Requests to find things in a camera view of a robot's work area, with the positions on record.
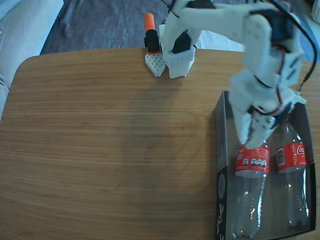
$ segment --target white plastic bracket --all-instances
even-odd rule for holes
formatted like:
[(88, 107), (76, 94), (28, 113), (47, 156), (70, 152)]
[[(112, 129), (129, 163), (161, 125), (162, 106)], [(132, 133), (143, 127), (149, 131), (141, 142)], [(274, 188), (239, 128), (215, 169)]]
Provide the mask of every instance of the white plastic bracket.
[[(159, 26), (160, 41), (164, 34), (164, 30), (165, 25), (161, 24)], [(169, 68), (170, 78), (174, 79), (178, 77), (185, 77), (195, 62), (196, 49), (191, 46), (190, 50), (174, 54), (171, 50), (165, 50), (163, 45), (161, 47), (164, 63)]]
[(166, 64), (161, 53), (147, 53), (144, 57), (144, 61), (157, 78), (160, 77), (166, 69)]

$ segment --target black cable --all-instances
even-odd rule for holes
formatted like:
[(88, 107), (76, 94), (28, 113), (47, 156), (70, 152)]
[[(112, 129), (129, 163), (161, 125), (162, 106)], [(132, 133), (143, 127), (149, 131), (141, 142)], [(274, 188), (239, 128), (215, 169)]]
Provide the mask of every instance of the black cable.
[(160, 1), (163, 2), (163, 4), (166, 5), (167, 8), (170, 8), (170, 5), (166, 3), (164, 0), (160, 0)]
[(314, 71), (314, 69), (316, 67), (316, 64), (317, 64), (317, 48), (316, 48), (316, 45), (315, 45), (314, 41), (312, 41), (312, 39), (308, 35), (308, 33), (301, 27), (301, 25), (295, 20), (295, 18), (290, 13), (288, 13), (282, 6), (280, 6), (274, 0), (268, 0), (268, 1), (273, 6), (275, 6), (280, 12), (282, 12), (301, 31), (301, 33), (306, 37), (306, 39), (308, 39), (308, 41), (310, 42), (310, 45), (312, 47), (312, 50), (313, 50), (312, 65), (311, 65), (309, 71), (307, 72), (307, 74), (304, 76), (304, 79), (303, 79), (302, 83), (299, 84), (298, 87), (297, 87), (297, 91), (300, 92), (301, 89), (302, 89), (302, 86), (304, 85), (304, 83), (306, 81), (308, 81), (308, 79), (310, 78), (312, 72)]
[(166, 3), (164, 0), (160, 0), (166, 7), (169, 9), (169, 13), (172, 12), (173, 15), (175, 15), (178, 19), (180, 18), (173, 10), (172, 5), (170, 6), (168, 3)]

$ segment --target orange cap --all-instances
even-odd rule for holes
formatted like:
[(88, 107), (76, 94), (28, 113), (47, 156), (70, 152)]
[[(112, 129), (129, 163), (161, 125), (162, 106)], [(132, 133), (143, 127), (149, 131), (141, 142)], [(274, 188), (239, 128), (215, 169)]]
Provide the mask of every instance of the orange cap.
[(152, 13), (146, 13), (144, 15), (144, 29), (145, 32), (149, 30), (156, 30), (155, 19)]

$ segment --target clear plastic bottle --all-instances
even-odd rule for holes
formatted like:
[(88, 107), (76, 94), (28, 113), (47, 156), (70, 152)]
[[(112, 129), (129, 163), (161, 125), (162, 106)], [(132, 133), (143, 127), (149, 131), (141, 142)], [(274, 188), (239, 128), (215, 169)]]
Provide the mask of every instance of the clear plastic bottle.
[(237, 193), (231, 225), (234, 238), (251, 239), (261, 226), (261, 207), (269, 162), (267, 142), (254, 149), (242, 146), (237, 151), (235, 168)]
[(304, 144), (300, 136), (285, 120), (277, 129), (276, 150), (278, 172), (281, 175), (283, 200), (286, 201), (285, 228), (301, 228), (309, 218), (306, 199), (306, 168)]

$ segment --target gray carpet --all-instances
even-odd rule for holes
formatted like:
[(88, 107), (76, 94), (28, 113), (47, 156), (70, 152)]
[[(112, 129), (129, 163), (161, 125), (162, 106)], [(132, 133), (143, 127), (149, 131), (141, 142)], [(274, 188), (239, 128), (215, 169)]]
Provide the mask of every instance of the gray carpet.
[[(243, 4), (244, 0), (215, 0)], [(293, 6), (301, 24), (315, 40), (298, 6)], [(160, 0), (64, 0), (64, 6), (41, 54), (90, 49), (144, 47), (144, 14), (153, 13), (158, 26), (168, 15)], [(308, 41), (301, 37), (306, 59), (312, 59)]]

